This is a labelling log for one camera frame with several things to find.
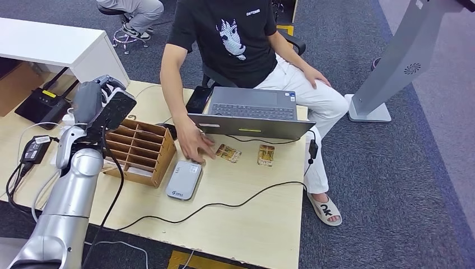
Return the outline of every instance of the floor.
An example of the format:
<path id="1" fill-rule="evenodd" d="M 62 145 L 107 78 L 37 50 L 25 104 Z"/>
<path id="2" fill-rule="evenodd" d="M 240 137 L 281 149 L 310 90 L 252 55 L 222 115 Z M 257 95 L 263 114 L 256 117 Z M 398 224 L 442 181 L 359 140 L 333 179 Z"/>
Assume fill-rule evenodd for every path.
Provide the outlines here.
<path id="1" fill-rule="evenodd" d="M 379 0 L 394 34 L 410 0 Z M 419 101 L 475 234 L 475 16 L 445 15 L 431 68 L 414 82 Z"/>
<path id="2" fill-rule="evenodd" d="M 166 22 L 175 1 L 163 2 L 160 21 Z M 299 0 L 295 35 L 307 43 L 304 59 L 341 94 L 354 93 L 371 61 L 384 51 L 404 5 L 407 0 Z M 469 116 L 475 27 L 469 15 L 446 18 L 449 28 L 441 30 L 433 68 L 387 102 L 391 123 L 353 123 L 344 117 L 326 136 L 322 150 L 329 195 L 343 224 L 325 226 L 304 199 L 299 268 L 475 268 L 470 229 L 474 125 Z M 97 12 L 91 0 L 4 0 L 0 16 L 104 29 L 109 35 L 118 27 L 118 19 Z M 130 55 L 117 49 L 131 79 L 159 82 L 169 27 L 156 27 L 149 48 L 136 47 Z M 461 54 L 448 54 L 454 50 Z M 186 87 L 200 84 L 196 47 L 181 74 Z M 0 203 L 0 236 L 27 237 L 32 226 L 19 225 L 25 223 L 22 218 Z M 151 268 L 166 268 L 171 251 L 179 249 L 123 233 L 102 236 L 144 247 Z M 263 250 L 263 255 L 272 253 Z M 92 258 L 91 268 L 143 268 L 143 255 L 122 246 L 101 246 Z"/>

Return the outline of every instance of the gray pants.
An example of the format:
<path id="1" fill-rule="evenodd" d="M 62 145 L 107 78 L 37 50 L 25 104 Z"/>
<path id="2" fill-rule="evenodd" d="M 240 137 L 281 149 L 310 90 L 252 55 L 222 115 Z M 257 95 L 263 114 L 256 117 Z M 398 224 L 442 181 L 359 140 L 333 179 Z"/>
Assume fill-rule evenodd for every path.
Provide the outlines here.
<path id="1" fill-rule="evenodd" d="M 129 26 L 144 33 L 163 14 L 164 7 L 159 0 L 97 0 L 99 5 L 111 10 L 133 14 Z"/>

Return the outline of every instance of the man's left hand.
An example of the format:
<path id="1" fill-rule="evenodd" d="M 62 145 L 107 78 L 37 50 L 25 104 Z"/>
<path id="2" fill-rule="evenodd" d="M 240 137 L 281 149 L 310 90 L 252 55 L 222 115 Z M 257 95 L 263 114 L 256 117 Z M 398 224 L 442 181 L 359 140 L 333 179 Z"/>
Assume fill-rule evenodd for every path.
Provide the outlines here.
<path id="1" fill-rule="evenodd" d="M 327 84 L 329 87 L 331 87 L 332 85 L 330 84 L 330 82 L 327 80 L 326 77 L 323 76 L 322 73 L 320 73 L 320 71 L 318 71 L 317 69 L 309 66 L 308 68 L 304 69 L 303 70 L 304 72 L 304 75 L 305 75 L 305 78 L 310 81 L 310 84 L 312 85 L 312 87 L 314 89 L 316 89 L 316 83 L 315 83 L 315 80 L 321 80 L 323 83 Z"/>

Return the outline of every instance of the white pants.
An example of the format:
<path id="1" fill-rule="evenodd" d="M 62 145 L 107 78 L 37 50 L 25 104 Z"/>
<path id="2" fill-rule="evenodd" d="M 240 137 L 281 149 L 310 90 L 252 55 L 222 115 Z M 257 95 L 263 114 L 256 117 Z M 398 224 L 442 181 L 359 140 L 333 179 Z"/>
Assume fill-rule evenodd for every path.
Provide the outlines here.
<path id="1" fill-rule="evenodd" d="M 322 138 L 348 112 L 348 102 L 335 89 L 319 80 L 315 82 L 316 89 L 312 87 L 300 69 L 277 55 L 276 68 L 255 88 L 294 91 L 297 104 L 309 108 L 308 119 L 316 122 L 311 130 L 315 132 L 318 153 L 304 178 L 304 183 L 309 193 L 324 193 L 328 191 L 328 179 L 322 160 Z M 313 134 L 308 132 L 306 138 L 304 171 L 309 166 L 308 151 Z"/>
<path id="2" fill-rule="evenodd" d="M 159 0 L 97 0 L 99 5 L 111 10 L 121 10 L 134 15 L 129 25 L 143 34 L 163 14 Z"/>

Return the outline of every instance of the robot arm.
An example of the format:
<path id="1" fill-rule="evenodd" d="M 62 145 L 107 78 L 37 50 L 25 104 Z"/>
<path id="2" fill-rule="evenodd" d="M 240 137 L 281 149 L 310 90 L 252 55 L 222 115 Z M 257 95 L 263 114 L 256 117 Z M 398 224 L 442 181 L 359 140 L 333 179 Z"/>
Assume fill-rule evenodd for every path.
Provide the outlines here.
<path id="1" fill-rule="evenodd" d="M 31 237 L 14 258 L 0 265 L 81 268 L 97 178 L 104 163 L 103 131 L 118 128 L 135 104 L 125 87 L 109 76 L 81 84 L 73 101 L 74 118 L 81 125 L 65 131 L 58 145 L 56 166 L 61 177 Z"/>

